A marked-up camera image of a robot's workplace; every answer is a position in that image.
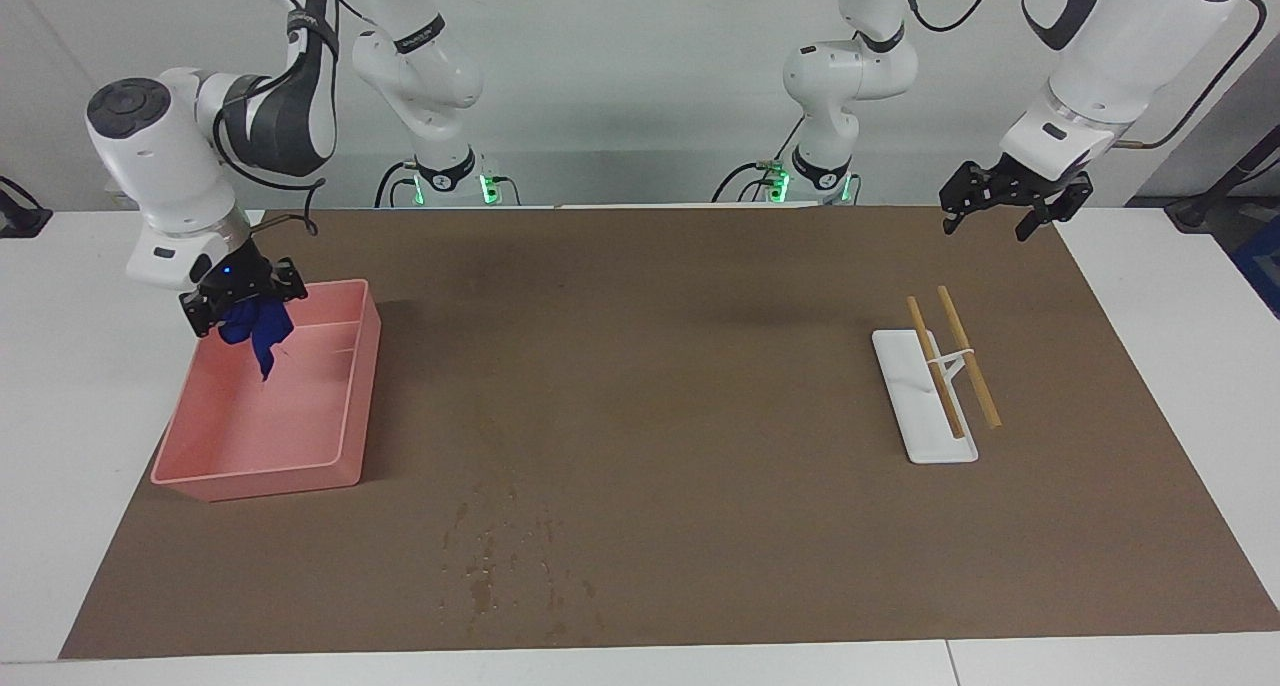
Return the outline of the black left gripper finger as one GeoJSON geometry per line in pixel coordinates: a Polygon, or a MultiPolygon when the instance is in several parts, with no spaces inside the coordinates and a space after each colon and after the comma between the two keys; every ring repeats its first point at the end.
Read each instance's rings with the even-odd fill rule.
{"type": "Polygon", "coordinates": [[[991,209],[988,172],[978,163],[961,163],[940,189],[940,207],[943,212],[942,227],[946,235],[955,234],[969,215],[991,209]]]}
{"type": "Polygon", "coordinates": [[[1056,195],[1051,203],[1043,197],[1033,197],[1032,206],[1015,227],[1018,241],[1028,241],[1039,227],[1052,221],[1069,221],[1079,212],[1091,195],[1093,184],[1089,174],[1078,174],[1056,195]]]}

